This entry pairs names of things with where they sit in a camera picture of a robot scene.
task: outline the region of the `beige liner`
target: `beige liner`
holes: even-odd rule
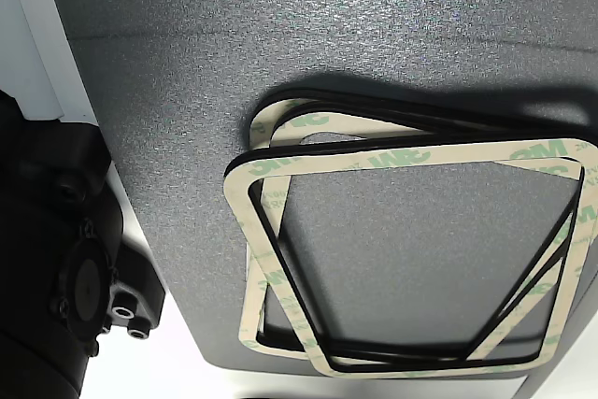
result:
[[[598,163],[597,149],[587,142],[577,139],[527,140],[523,142],[493,142],[446,146],[431,146],[419,149],[369,150],[355,154],[338,154],[331,156],[302,156],[284,160],[260,161],[253,164],[243,164],[235,168],[225,180],[225,194],[229,199],[237,218],[244,223],[243,231],[253,248],[268,249],[266,253],[256,254],[256,260],[262,270],[270,277],[282,276],[281,265],[276,257],[269,254],[272,251],[255,210],[247,197],[247,187],[255,180],[265,178],[268,170],[276,170],[275,176],[291,176],[296,174],[324,173],[339,170],[361,170],[386,168],[385,161],[394,161],[400,165],[419,164],[458,164],[466,162],[491,162],[517,158],[542,160],[542,156],[551,150],[558,151],[560,156],[573,157],[584,165]],[[584,188],[580,200],[580,210],[591,207],[595,200],[592,189]],[[573,250],[570,251],[564,269],[562,286],[559,289],[555,308],[551,315],[548,333],[540,357],[533,362],[520,363],[510,366],[485,368],[458,368],[439,371],[416,371],[399,373],[340,373],[331,369],[323,358],[323,353],[316,338],[301,320],[305,319],[303,310],[298,307],[296,298],[288,282],[271,283],[271,287],[283,305],[287,316],[292,322],[295,332],[303,342],[304,349],[314,366],[323,374],[351,377],[351,378],[409,378],[432,376],[456,376],[463,374],[482,374],[497,370],[529,369],[548,360],[554,353],[554,345],[558,341],[567,312],[571,306],[573,294],[577,287],[577,270],[580,270],[585,260],[588,245],[592,237],[593,221],[579,222],[574,230]]]
[[[266,136],[272,135],[275,123],[278,121],[279,116],[284,114],[288,109],[307,102],[309,101],[303,99],[287,100],[278,102],[260,111],[251,125],[251,134],[249,138],[251,146],[267,147],[269,141]],[[304,114],[279,126],[276,132],[272,135],[272,146],[297,145],[307,136],[316,133],[338,133],[362,138],[427,134],[427,132],[395,123],[377,121],[348,114],[320,112]],[[518,166],[520,168],[541,170],[547,173],[565,176],[567,178],[579,178],[580,165],[563,159],[555,160],[554,164],[548,166],[545,163],[538,164],[538,162],[534,160],[507,162],[506,164]],[[262,205],[276,235],[278,235],[279,232],[282,213],[286,203],[286,194],[290,182],[291,177],[267,178],[263,182]],[[544,252],[538,265],[534,267],[529,277],[511,298],[511,301],[515,299],[529,279],[537,273],[546,260],[560,246],[562,243],[562,236],[566,236],[569,232],[569,223],[570,221],[568,220],[562,226],[555,241],[553,241]],[[306,360],[307,356],[302,351],[272,348],[262,345],[257,341],[256,335],[260,331],[261,323],[263,322],[263,304],[265,300],[267,280],[263,275],[262,270],[259,268],[259,265],[250,254],[248,254],[248,259],[247,287],[241,325],[239,328],[239,340],[248,348],[260,353]],[[536,295],[534,299],[537,301],[534,305],[537,304],[546,293],[548,293],[548,291],[541,295]],[[335,360],[340,363],[366,363],[366,361],[341,357],[335,358]]]

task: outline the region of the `foam gasket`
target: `foam gasket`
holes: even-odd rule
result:
[[[598,163],[598,150],[591,143],[575,139],[557,139],[554,133],[535,133],[534,135],[485,135],[477,139],[471,136],[454,137],[450,141],[438,136],[421,136],[413,139],[383,139],[376,141],[349,142],[339,144],[313,144],[280,150],[258,150],[237,158],[229,167],[224,182],[225,195],[242,224],[242,229],[249,245],[256,253],[256,261],[265,273],[277,274],[284,279],[278,284],[271,284],[285,313],[293,324],[293,328],[316,369],[323,374],[338,377],[356,378],[408,378],[432,376],[458,376],[465,374],[485,374],[494,372],[497,364],[501,370],[529,369],[547,361],[554,353],[566,315],[571,306],[573,294],[577,287],[576,270],[585,260],[589,242],[592,238],[593,222],[580,223],[573,226],[571,247],[574,249],[566,257],[555,253],[551,257],[552,264],[539,269],[538,275],[531,285],[525,287],[509,310],[500,317],[499,326],[516,317],[518,307],[523,307],[526,291],[537,281],[550,283],[559,270],[555,307],[550,316],[548,331],[542,349],[532,360],[525,360],[504,366],[504,361],[470,360],[440,363],[441,366],[430,369],[430,365],[409,367],[393,365],[362,364],[345,366],[331,360],[326,350],[313,332],[313,320],[306,314],[305,304],[297,295],[296,286],[288,278],[288,268],[281,259],[276,238],[272,232],[259,199],[249,193],[249,187],[257,180],[274,177],[287,177],[309,173],[326,173],[346,170],[385,169],[393,165],[431,165],[462,164],[470,162],[509,161],[526,158],[530,160],[546,159],[542,157],[542,149],[556,147],[561,156],[579,161],[584,166]],[[595,201],[594,192],[586,188],[579,190],[579,202],[582,207]],[[487,350],[492,332],[485,335],[484,341],[472,350]]]

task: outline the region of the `gray textured surface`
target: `gray textured surface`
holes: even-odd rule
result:
[[[244,149],[242,125],[267,89],[331,71],[437,90],[593,85],[598,75],[595,0],[57,0],[57,5],[169,287],[204,356],[238,369],[314,374],[306,363],[259,356],[235,342],[244,241],[222,197],[221,175]],[[303,82],[339,86],[331,78]],[[348,89],[345,82],[340,86]],[[596,105],[576,99],[558,105],[479,101],[467,107],[587,124],[595,124],[597,112]],[[586,285],[593,277],[587,272]],[[222,350],[222,341],[231,346]]]

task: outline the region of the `screw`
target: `screw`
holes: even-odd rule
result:
[[[70,311],[70,305],[68,304],[68,300],[66,298],[61,298],[58,302],[58,314],[61,318],[65,319],[68,317],[68,312]]]

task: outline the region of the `white surface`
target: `white surface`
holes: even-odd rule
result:
[[[29,120],[62,116],[19,0],[0,0],[0,86]]]
[[[0,0],[0,89],[17,97],[29,119],[95,123],[53,0]],[[127,238],[147,248],[118,175],[109,181],[126,219]],[[162,326],[147,341],[122,329],[100,338],[100,357],[90,363],[83,398],[229,397],[512,397],[523,379],[349,381],[225,371],[207,364],[172,300]],[[598,319],[579,338],[535,399],[598,396],[594,349]]]
[[[598,396],[598,315],[534,395],[534,399],[589,399]]]
[[[61,104],[62,121],[97,124],[54,0],[21,0],[31,35]]]
[[[81,399],[229,399],[512,397],[522,379],[511,380],[345,380],[244,373],[216,368],[201,356],[168,296],[161,326],[148,340],[115,328],[98,338],[100,355],[90,360]]]

